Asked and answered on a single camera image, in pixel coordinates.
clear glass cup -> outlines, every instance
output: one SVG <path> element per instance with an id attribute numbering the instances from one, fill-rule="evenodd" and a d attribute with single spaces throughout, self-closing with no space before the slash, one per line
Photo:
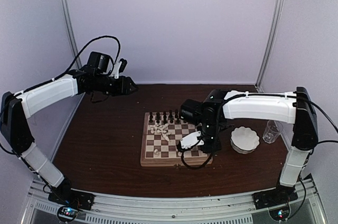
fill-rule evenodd
<path id="1" fill-rule="evenodd" d="M 276 139 L 282 133 L 282 131 L 283 125 L 281 124 L 281 122 L 269 120 L 265 127 L 263 140 L 266 143 L 271 144 L 276 141 Z"/>

wooden chessboard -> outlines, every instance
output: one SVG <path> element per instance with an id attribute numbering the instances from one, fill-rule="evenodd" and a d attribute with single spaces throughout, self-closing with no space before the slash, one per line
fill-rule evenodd
<path id="1" fill-rule="evenodd" d="M 183 166 L 181 162 L 181 153 L 178 152 L 176 145 L 186 135 L 195 132 L 195 126 L 180 120 L 175 119 L 173 123 L 168 121 L 169 142 L 166 141 L 162 134 L 151 133 L 151 126 L 155 125 L 155 113 L 152 122 L 149 122 L 149 113 L 144 116 L 144 128 L 142 137 L 141 150 L 141 166 L 155 167 L 155 166 Z M 163 125 L 163 113 L 160 113 L 160 125 Z M 201 165 L 208 158 L 208 154 L 204 154 L 198 147 L 194 147 L 190 151 L 184 153 L 184 160 L 189 165 Z"/>

dark brown tabletop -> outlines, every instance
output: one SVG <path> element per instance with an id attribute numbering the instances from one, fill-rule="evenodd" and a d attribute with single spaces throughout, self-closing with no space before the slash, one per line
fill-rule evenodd
<path id="1" fill-rule="evenodd" d="M 240 85 L 141 85 L 130 96 L 92 104 L 85 96 L 65 134 L 54 164 L 75 189 L 134 197 L 198 197 L 226 195 L 274 187 L 287 149 L 281 138 L 260 139 L 250 154 L 230 145 L 233 129 L 220 134 L 223 149 L 201 170 L 185 167 L 141 167 L 144 113 L 179 109 L 186 99 L 203 101 L 213 89 L 255 92 Z M 262 136 L 266 121 L 235 119 Z"/>

chessboard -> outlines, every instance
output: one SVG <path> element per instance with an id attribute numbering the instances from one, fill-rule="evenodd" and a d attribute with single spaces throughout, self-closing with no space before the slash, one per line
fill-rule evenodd
<path id="1" fill-rule="evenodd" d="M 146 113 L 142 137 L 141 166 L 184 166 L 181 155 L 176 145 L 186 135 L 195 132 L 195 126 L 181 120 L 175 113 L 176 118 L 169 119 L 169 113 Z M 208 158 L 199 147 L 186 151 L 184 160 L 189 165 L 201 165 Z"/>

chessboard frame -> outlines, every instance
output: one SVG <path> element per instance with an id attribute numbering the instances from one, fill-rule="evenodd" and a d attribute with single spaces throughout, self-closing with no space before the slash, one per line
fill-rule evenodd
<path id="1" fill-rule="evenodd" d="M 161 166 L 174 166 L 174 167 L 178 167 L 178 166 L 184 166 L 181 158 L 176 156 L 176 157 L 157 157 L 157 158 L 146 158 L 146 145 L 147 145 L 147 135 L 153 135 L 153 134 L 149 134 L 148 133 L 148 120 L 149 120 L 149 113 L 145 113 L 144 115 L 144 125 L 143 125 L 143 133 L 142 133 L 142 147 L 141 147 L 141 156 L 140 156 L 140 164 L 143 167 L 161 167 Z M 206 158 L 208 158 L 209 155 L 205 155 L 205 156 L 194 156 L 194 157 L 187 157 L 187 156 L 192 156 L 192 154 L 189 154 L 189 152 L 191 153 L 191 151 L 188 151 L 185 153 L 185 162 L 188 165 L 191 166 L 198 166 L 203 164 L 206 161 Z M 213 161 L 213 159 L 211 158 L 208 162 L 207 165 L 211 164 Z"/>

